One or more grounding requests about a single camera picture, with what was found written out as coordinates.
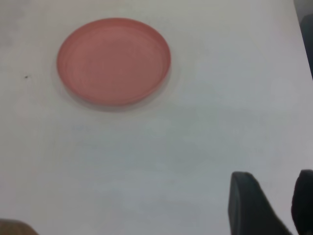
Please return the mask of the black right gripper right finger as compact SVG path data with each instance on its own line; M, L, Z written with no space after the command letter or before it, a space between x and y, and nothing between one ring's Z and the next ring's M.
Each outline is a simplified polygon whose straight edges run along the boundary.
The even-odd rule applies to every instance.
M299 235L313 234L313 171L302 170L296 180L291 215Z

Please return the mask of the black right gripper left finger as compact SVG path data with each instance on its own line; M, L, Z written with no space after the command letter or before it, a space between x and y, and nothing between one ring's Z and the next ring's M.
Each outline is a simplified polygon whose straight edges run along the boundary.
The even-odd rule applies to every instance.
M290 235L276 216L263 190L248 172L233 172L228 218L232 235Z

